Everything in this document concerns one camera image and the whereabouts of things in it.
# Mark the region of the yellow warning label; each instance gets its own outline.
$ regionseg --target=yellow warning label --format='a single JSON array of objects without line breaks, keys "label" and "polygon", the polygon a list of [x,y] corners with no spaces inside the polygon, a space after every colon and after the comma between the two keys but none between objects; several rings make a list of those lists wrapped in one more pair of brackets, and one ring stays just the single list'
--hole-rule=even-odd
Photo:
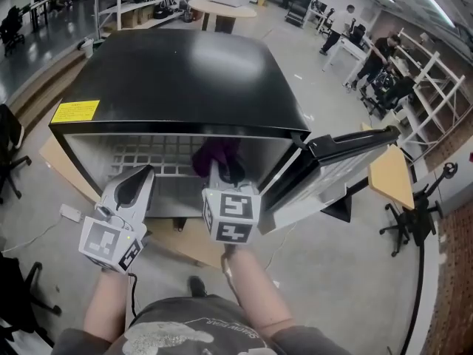
[{"label": "yellow warning label", "polygon": [[58,110],[56,110],[52,117],[51,124],[57,122],[90,121],[94,117],[99,102],[100,100],[94,100],[59,104]]}]

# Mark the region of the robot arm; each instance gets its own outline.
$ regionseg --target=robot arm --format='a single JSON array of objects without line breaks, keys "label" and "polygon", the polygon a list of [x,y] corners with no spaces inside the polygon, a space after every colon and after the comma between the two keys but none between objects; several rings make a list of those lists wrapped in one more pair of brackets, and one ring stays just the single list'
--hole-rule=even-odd
[{"label": "robot arm", "polygon": [[[242,177],[226,180],[213,160],[204,188],[203,217],[217,242],[246,244],[257,230],[261,197]],[[85,217],[79,252],[98,266],[126,274],[143,249],[143,221],[151,201],[152,166],[140,166],[114,177],[106,185],[92,217]]]},{"label": "robot arm", "polygon": [[140,166],[106,185],[93,217],[85,217],[79,252],[95,264],[126,274],[143,249],[143,224],[154,182],[152,166]]}]

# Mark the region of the fridge door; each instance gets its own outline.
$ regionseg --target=fridge door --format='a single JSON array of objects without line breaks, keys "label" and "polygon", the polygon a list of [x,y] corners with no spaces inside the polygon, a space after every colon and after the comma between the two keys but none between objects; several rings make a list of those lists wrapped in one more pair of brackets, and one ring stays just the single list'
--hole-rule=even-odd
[{"label": "fridge door", "polygon": [[266,180],[262,195],[259,230],[269,231],[296,223],[345,196],[346,182],[366,168],[396,142],[399,130],[356,132],[332,138],[315,138],[301,147],[276,174]]}]

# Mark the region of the forearm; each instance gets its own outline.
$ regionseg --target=forearm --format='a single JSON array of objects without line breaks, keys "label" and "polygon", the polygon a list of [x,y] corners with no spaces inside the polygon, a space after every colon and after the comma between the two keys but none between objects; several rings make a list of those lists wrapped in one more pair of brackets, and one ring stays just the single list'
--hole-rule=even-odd
[{"label": "forearm", "polygon": [[228,266],[239,303],[255,330],[271,337],[294,325],[288,306],[253,253],[237,248]]},{"label": "forearm", "polygon": [[379,58],[381,58],[381,60],[383,61],[383,63],[387,63],[386,58],[383,57],[383,54],[381,54],[380,51],[379,51],[376,47],[373,47],[372,50],[375,52],[375,54],[376,54]]},{"label": "forearm", "polygon": [[128,276],[102,271],[87,309],[84,331],[112,343],[125,331]]}]

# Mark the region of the wire shelf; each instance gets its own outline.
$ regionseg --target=wire shelf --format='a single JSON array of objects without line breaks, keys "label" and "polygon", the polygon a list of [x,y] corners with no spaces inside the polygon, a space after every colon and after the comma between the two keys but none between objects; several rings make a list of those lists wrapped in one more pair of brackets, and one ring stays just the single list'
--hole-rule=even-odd
[{"label": "wire shelf", "polygon": [[132,135],[113,145],[109,179],[136,166],[151,164],[159,178],[198,178],[192,155],[205,137],[187,135]]}]

